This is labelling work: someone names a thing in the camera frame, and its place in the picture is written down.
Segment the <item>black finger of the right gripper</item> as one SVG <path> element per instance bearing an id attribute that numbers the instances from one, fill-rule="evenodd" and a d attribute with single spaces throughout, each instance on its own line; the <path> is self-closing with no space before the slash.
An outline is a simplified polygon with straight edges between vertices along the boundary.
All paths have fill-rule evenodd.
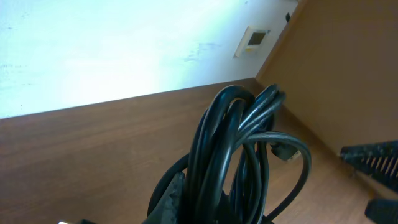
<path id="1" fill-rule="evenodd" d="M 339 158 L 356 171 L 397 191 L 397 140 L 345 146 L 341 148 Z"/>
<path id="2" fill-rule="evenodd" d="M 365 209 L 365 216 L 377 224 L 397 224 L 397 201 L 372 199 Z"/>

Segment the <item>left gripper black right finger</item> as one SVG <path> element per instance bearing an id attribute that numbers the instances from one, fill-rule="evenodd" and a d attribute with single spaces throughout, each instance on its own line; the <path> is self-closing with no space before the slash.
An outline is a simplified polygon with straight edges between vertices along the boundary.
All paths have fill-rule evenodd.
<path id="1" fill-rule="evenodd" d="M 229 198 L 224 191 L 221 193 L 216 211 L 216 222 L 217 224 L 241 224 L 241 220 L 229 204 Z"/>

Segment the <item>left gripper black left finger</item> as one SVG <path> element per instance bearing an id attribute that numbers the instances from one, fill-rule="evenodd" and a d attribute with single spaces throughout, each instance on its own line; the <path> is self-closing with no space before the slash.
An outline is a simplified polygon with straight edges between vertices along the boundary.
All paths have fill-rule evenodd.
<path id="1" fill-rule="evenodd" d="M 184 178 L 185 174 L 178 172 L 173 177 L 165 174 L 159 180 L 150 198 L 147 218 L 143 224 L 178 223 Z"/>

